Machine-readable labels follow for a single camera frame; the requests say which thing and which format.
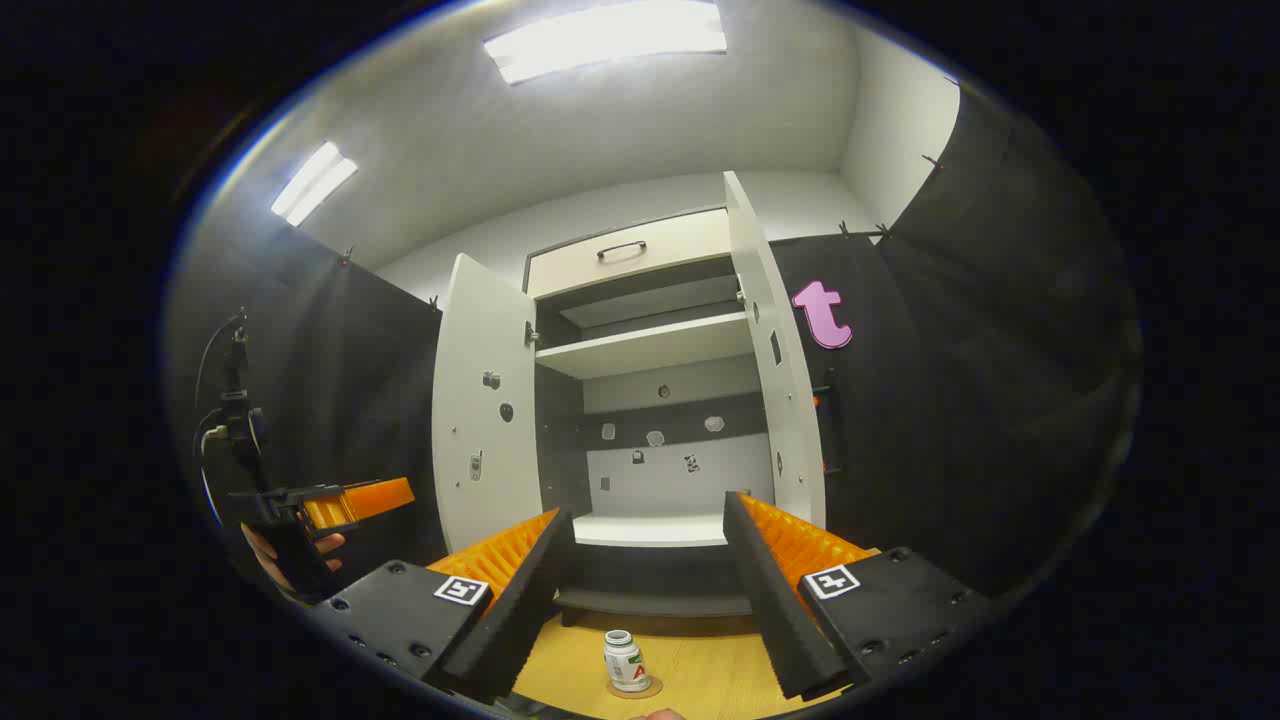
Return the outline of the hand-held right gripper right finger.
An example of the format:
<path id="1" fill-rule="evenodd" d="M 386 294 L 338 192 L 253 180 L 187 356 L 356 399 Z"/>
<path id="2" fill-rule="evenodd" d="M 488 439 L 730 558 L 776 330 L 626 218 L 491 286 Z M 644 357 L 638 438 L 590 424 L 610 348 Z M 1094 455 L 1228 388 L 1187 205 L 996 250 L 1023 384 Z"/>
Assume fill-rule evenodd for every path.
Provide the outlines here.
<path id="1" fill-rule="evenodd" d="M 723 533 L 780 689 L 863 701 L 984 628 L 992 602 L 906 547 L 864 550 L 730 491 Z"/>

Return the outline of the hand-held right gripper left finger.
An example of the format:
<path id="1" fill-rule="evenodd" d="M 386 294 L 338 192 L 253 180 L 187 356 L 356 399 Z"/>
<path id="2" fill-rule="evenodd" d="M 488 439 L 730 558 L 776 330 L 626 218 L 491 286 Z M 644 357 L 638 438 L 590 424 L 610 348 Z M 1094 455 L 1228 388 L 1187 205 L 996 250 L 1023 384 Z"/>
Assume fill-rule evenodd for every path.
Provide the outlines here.
<path id="1" fill-rule="evenodd" d="M 404 682 L 490 703 L 512 692 L 573 548 L 571 512 L 550 510 L 430 566 L 387 561 L 305 616 Z"/>

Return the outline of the white drink bottle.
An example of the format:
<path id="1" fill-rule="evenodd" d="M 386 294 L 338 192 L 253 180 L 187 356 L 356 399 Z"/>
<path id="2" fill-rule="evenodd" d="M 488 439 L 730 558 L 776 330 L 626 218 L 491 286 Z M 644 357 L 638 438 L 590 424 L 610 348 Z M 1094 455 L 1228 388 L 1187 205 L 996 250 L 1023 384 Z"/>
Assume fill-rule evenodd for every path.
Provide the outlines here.
<path id="1" fill-rule="evenodd" d="M 604 660 L 613 689 L 635 694 L 652 688 L 643 652 L 630 632 L 614 629 L 604 634 Z"/>

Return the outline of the white cabinet door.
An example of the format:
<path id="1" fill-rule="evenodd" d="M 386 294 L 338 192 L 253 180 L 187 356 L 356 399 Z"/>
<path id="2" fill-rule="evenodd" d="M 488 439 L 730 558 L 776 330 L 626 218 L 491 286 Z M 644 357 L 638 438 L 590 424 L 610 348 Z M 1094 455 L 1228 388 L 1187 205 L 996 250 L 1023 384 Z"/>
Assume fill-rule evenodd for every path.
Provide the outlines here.
<path id="1" fill-rule="evenodd" d="M 730 251 L 756 359 L 774 505 L 827 528 L 826 470 L 806 356 L 764 227 L 739 176 L 723 173 Z"/>
<path id="2" fill-rule="evenodd" d="M 433 375 L 431 460 L 449 553 L 543 511 L 535 304 L 466 254 L 445 295 Z"/>

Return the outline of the white cabinet shelf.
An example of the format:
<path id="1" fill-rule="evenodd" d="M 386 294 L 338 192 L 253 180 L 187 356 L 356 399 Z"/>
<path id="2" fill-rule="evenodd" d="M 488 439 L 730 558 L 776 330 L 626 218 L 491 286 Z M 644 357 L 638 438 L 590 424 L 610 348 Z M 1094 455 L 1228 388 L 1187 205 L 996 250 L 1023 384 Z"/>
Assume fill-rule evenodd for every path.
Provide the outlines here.
<path id="1" fill-rule="evenodd" d="M 677 322 L 540 350 L 535 363 L 580 380 L 736 357 L 753 351 L 744 313 Z"/>
<path id="2" fill-rule="evenodd" d="M 607 516 L 590 512 L 573 519 L 580 544 L 625 548 L 692 548 L 724 546 L 721 512 L 669 516 Z"/>

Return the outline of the white open cabinet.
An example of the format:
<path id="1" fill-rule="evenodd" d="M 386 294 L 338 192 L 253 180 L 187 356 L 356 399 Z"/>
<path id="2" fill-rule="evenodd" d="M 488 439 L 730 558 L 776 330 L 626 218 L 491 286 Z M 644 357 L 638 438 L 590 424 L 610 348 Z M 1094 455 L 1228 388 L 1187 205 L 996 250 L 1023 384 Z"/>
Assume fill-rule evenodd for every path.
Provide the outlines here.
<path id="1" fill-rule="evenodd" d="M 748 173 L 735 173 L 774 254 L 755 182 Z M 719 197 L 714 202 L 671 217 L 724 208 L 723 177 L 716 187 Z M 776 254 L 774 260 L 783 279 Z M 804 347 L 805 322 L 787 293 Z M 723 258 L 531 300 L 535 320 L 527 338 L 535 354 L 677 322 L 745 314 L 731 251 Z M 808 357 L 806 364 L 812 379 Z M 754 350 L 590 380 L 535 363 L 534 375 L 541 512 L 566 509 L 572 519 L 590 512 L 723 515 L 723 497 L 730 491 L 774 503 Z M 643 600 L 649 600 L 650 612 L 676 616 L 745 610 L 724 546 L 625 548 L 576 541 L 575 547 L 579 570 L 559 592 L 566 607 L 640 614 Z"/>

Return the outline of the small ceiling light panel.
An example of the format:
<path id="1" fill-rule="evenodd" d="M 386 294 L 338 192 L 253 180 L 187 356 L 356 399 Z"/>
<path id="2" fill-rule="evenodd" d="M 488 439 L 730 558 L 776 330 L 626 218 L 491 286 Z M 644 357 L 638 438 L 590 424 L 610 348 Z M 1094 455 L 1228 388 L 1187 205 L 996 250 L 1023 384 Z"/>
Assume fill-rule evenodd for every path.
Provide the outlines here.
<path id="1" fill-rule="evenodd" d="M 300 227 L 326 199 L 358 172 L 358 165 L 333 142 L 321 143 L 291 177 L 270 211 Z"/>

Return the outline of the white cabinet drawer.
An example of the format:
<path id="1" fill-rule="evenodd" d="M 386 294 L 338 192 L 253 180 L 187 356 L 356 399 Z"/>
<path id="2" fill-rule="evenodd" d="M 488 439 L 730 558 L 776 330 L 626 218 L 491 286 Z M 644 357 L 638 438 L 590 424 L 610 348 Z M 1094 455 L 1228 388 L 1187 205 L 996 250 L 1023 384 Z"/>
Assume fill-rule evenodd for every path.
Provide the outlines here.
<path id="1" fill-rule="evenodd" d="M 596 260 L 596 251 L 616 243 L 636 240 L 648 242 L 646 250 L 623 249 Z M 535 300 L 644 272 L 723 258 L 730 254 L 730 219 L 724 208 L 692 211 L 646 222 L 622 229 L 594 234 L 534 254 L 527 259 L 524 292 Z"/>

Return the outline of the large ceiling light panel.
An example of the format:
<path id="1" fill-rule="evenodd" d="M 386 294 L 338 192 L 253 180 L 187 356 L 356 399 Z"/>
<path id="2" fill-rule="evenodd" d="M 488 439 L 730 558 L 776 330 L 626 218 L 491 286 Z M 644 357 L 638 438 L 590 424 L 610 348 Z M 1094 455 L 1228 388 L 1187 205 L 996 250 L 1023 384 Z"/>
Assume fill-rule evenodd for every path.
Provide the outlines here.
<path id="1" fill-rule="evenodd" d="M 500 77 L 521 85 L 630 58 L 723 54 L 719 8 L 705 0 L 627 0 L 535 20 L 483 44 Z"/>

